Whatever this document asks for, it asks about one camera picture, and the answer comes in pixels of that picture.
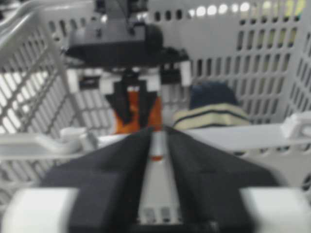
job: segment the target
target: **black plastic part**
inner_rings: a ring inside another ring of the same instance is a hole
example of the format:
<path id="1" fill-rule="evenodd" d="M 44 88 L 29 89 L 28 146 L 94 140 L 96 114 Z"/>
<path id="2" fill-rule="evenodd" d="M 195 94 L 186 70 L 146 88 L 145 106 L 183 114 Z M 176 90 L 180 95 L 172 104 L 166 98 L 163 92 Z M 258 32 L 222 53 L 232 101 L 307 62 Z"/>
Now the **black plastic part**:
<path id="1" fill-rule="evenodd" d="M 139 125 L 144 128 L 148 125 L 149 114 L 157 98 L 157 92 L 148 92 L 146 81 L 139 85 Z"/>
<path id="2" fill-rule="evenodd" d="M 99 88 L 100 76 L 84 76 L 79 82 L 80 90 L 90 90 Z"/>
<path id="3" fill-rule="evenodd" d="M 160 77 L 162 85 L 181 83 L 181 73 L 179 69 L 161 70 Z"/>
<path id="4" fill-rule="evenodd" d="M 129 0 L 128 4 L 130 13 L 137 13 L 148 10 L 147 0 Z M 95 0 L 95 11 L 101 14 L 106 13 L 105 0 Z"/>
<path id="5" fill-rule="evenodd" d="M 107 23 L 89 22 L 69 35 L 66 55 L 89 67 L 155 67 L 188 60 L 184 51 L 163 47 L 163 34 L 157 25 L 130 21 L 131 5 L 144 1 L 96 1 L 96 10 L 105 11 Z"/>
<path id="6" fill-rule="evenodd" d="M 174 129 L 167 131 L 183 220 L 190 223 L 213 220 L 222 233 L 253 232 L 255 226 L 240 189 L 279 186 L 278 180 L 258 165 Z"/>
<path id="7" fill-rule="evenodd" d="M 79 189 L 69 233 L 124 232 L 135 222 L 151 133 L 142 130 L 47 174 L 41 187 Z"/>
<path id="8" fill-rule="evenodd" d="M 122 82 L 114 83 L 114 93 L 106 95 L 106 99 L 110 106 L 118 116 L 122 119 L 124 124 L 128 124 L 132 120 L 132 113 L 130 111 L 130 102 L 128 99 L 127 86 Z"/>

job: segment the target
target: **white plastic part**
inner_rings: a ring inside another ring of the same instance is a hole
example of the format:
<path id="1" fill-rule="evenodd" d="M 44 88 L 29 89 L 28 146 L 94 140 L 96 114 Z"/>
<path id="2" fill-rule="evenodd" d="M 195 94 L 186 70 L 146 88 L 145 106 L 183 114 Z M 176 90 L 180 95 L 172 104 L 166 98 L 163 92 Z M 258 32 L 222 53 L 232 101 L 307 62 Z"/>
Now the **white plastic part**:
<path id="1" fill-rule="evenodd" d="M 75 128 L 75 127 L 68 127 L 60 130 L 60 137 L 64 141 L 71 141 L 73 139 L 78 139 L 80 135 L 87 132 L 85 127 Z"/>
<path id="2" fill-rule="evenodd" d="M 311 112 L 291 115 L 285 120 L 281 129 L 286 138 L 311 137 Z"/>
<path id="3" fill-rule="evenodd" d="M 258 225 L 255 233 L 311 232 L 311 208 L 300 190 L 246 188 L 242 197 Z"/>
<path id="4" fill-rule="evenodd" d="M 140 72 L 141 68 L 140 67 L 133 67 L 132 70 L 134 72 Z"/>
<path id="5" fill-rule="evenodd" d="M 286 138 L 282 124 L 187 130 L 195 139 L 226 151 L 247 151 L 307 144 L 308 137 Z"/>
<path id="6" fill-rule="evenodd" d="M 158 68 L 149 69 L 147 73 L 141 74 L 138 79 L 146 81 L 148 92 L 161 90 L 161 78 Z"/>
<path id="7" fill-rule="evenodd" d="M 139 91 L 139 86 L 128 86 L 127 87 L 127 91 L 131 92 L 131 91 Z"/>
<path id="8" fill-rule="evenodd" d="M 128 134 L 115 134 L 115 135 L 108 135 L 98 138 L 99 147 L 106 147 L 109 146 L 115 142 L 118 142 L 125 137 L 127 137 Z"/>
<path id="9" fill-rule="evenodd" d="M 39 133 L 0 135 L 1 159 L 35 159 L 40 156 L 73 155 L 81 152 L 79 139 L 58 142 Z"/>
<path id="10" fill-rule="evenodd" d="M 67 79 L 68 79 L 69 92 L 72 94 L 79 92 L 80 91 L 79 77 L 77 75 L 76 70 L 68 69 Z"/>
<path id="11" fill-rule="evenodd" d="M 95 150 L 98 145 L 97 138 L 92 133 L 88 133 L 85 127 L 64 128 L 60 131 L 60 135 L 65 142 L 79 140 L 84 151 Z"/>
<path id="12" fill-rule="evenodd" d="M 66 233 L 78 195 L 75 188 L 32 188 L 18 191 L 1 223 L 2 233 Z"/>
<path id="13" fill-rule="evenodd" d="M 96 150 L 98 146 L 98 140 L 92 133 L 84 133 L 79 136 L 81 145 L 84 151 Z"/>
<path id="14" fill-rule="evenodd" d="M 191 85 L 191 63 L 190 61 L 185 61 L 180 63 L 181 72 L 181 84 L 182 86 Z"/>
<path id="15" fill-rule="evenodd" d="M 179 200 L 164 132 L 152 135 L 139 205 L 141 224 L 180 222 Z"/>
<path id="16" fill-rule="evenodd" d="M 103 95 L 111 95 L 114 93 L 114 83 L 121 81 L 120 75 L 104 75 L 99 81 L 99 91 Z"/>
<path id="17" fill-rule="evenodd" d="M 100 68 L 96 68 L 93 70 L 93 74 L 94 75 L 102 75 L 103 74 L 103 70 Z"/>

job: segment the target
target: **orange block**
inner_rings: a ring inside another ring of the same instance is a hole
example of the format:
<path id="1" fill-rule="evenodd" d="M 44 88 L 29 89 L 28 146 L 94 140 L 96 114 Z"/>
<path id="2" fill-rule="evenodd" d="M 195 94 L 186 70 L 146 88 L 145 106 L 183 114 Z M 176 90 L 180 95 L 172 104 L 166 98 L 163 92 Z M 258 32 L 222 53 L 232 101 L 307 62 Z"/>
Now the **orange block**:
<path id="1" fill-rule="evenodd" d="M 122 119 L 115 114 L 116 119 L 116 132 L 121 133 L 134 133 L 140 130 L 139 125 L 139 94 L 136 91 L 128 92 L 128 98 L 130 102 L 130 111 L 132 113 L 132 121 L 128 124 L 124 124 Z M 162 128 L 162 114 L 161 114 L 161 100 L 158 97 L 150 111 L 148 117 L 148 126 L 153 126 L 155 131 L 160 131 Z"/>

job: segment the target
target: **white plastic bracket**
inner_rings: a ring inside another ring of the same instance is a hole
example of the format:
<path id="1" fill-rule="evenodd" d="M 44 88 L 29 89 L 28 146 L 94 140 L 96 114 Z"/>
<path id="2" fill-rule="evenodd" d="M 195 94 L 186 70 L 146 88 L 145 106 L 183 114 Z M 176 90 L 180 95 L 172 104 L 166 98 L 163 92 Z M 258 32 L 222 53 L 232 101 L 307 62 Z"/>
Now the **white plastic bracket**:
<path id="1" fill-rule="evenodd" d="M 147 82 L 147 91 L 159 91 L 161 89 L 161 78 L 158 68 L 148 69 L 144 74 L 141 74 L 138 78 Z"/>
<path id="2" fill-rule="evenodd" d="M 191 85 L 191 63 L 190 61 L 185 61 L 180 63 L 180 73 L 181 73 L 181 85 L 190 86 Z"/>
<path id="3" fill-rule="evenodd" d="M 120 82 L 121 76 L 105 73 L 99 81 L 99 91 L 103 95 L 111 95 L 114 93 L 114 83 Z"/>
<path id="4" fill-rule="evenodd" d="M 76 188 L 29 188 L 18 191 L 1 223 L 2 233 L 66 233 L 79 195 Z"/>
<path id="5" fill-rule="evenodd" d="M 241 195 L 257 224 L 255 233 L 311 232 L 311 208 L 301 190 L 254 187 Z"/>
<path id="6" fill-rule="evenodd" d="M 311 112 L 296 113 L 281 125 L 285 138 L 311 137 Z"/>
<path id="7" fill-rule="evenodd" d="M 67 70 L 67 79 L 69 92 L 72 94 L 78 93 L 80 91 L 79 77 L 74 69 Z"/>
<path id="8" fill-rule="evenodd" d="M 98 139 L 86 128 L 64 128 L 60 131 L 60 135 L 64 141 L 79 140 L 84 151 L 95 150 L 98 147 Z"/>

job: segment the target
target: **black foam pad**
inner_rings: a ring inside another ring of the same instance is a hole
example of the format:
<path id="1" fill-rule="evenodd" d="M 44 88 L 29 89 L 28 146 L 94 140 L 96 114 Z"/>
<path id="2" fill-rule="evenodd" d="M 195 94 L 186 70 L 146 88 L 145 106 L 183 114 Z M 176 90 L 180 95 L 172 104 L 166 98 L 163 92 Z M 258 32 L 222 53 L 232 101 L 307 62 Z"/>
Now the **black foam pad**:
<path id="1" fill-rule="evenodd" d="M 53 168 L 42 187 L 80 190 L 69 232 L 125 231 L 138 214 L 152 129 Z"/>
<path id="2" fill-rule="evenodd" d="M 168 143 L 184 221 L 216 221 L 221 232 L 252 232 L 240 188 L 279 186 L 272 173 L 170 128 Z"/>

